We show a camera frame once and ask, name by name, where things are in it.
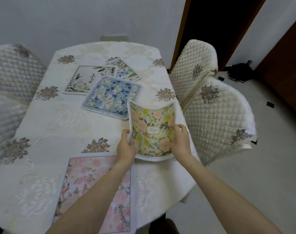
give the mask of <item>wall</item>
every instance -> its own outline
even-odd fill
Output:
[[[22,43],[46,66],[55,51],[102,35],[156,47],[170,68],[185,0],[0,0],[0,45]]]
[[[296,0],[266,0],[227,66],[253,60],[255,69],[296,21]]]

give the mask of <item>tablecloth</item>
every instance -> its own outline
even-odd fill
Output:
[[[97,42],[56,51],[7,155],[0,165],[0,226],[12,233],[44,233],[54,212],[65,161],[78,153],[114,151],[129,121],[80,108],[85,95],[62,90],[80,65],[105,64],[120,57],[142,78],[138,104],[161,108],[176,103],[176,123],[185,119],[158,49],[136,43]],[[190,138],[193,156],[197,153]],[[153,221],[195,185],[175,160],[136,160],[137,227]]]

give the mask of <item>white floor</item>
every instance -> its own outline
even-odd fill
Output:
[[[243,195],[283,233],[296,233],[296,116],[262,83],[229,80],[239,90],[255,116],[258,142],[252,149],[217,160],[208,168]],[[267,101],[275,108],[266,106]],[[181,234],[226,233],[205,196],[196,186],[187,204],[178,203],[168,213]]]

